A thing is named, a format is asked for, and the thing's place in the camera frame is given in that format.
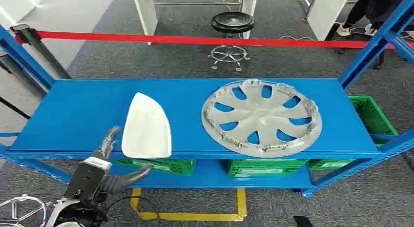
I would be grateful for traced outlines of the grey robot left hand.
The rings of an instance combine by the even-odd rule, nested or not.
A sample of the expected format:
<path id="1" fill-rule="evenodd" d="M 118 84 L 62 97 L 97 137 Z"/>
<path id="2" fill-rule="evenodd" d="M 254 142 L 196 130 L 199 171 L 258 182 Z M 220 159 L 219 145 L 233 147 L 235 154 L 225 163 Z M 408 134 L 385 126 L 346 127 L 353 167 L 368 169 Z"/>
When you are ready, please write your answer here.
<path id="1" fill-rule="evenodd" d="M 98 149 L 93 151 L 91 156 L 107 161 L 110 153 L 112 152 L 114 144 L 116 143 L 114 137 L 116 136 L 119 130 L 119 126 L 111 127 L 102 139 Z M 141 166 L 140 170 L 134 171 L 123 176 L 105 175 L 98 187 L 98 191 L 105 193 L 122 192 L 129 185 L 147 176 L 152 168 L 153 165 L 144 164 L 143 166 Z"/>

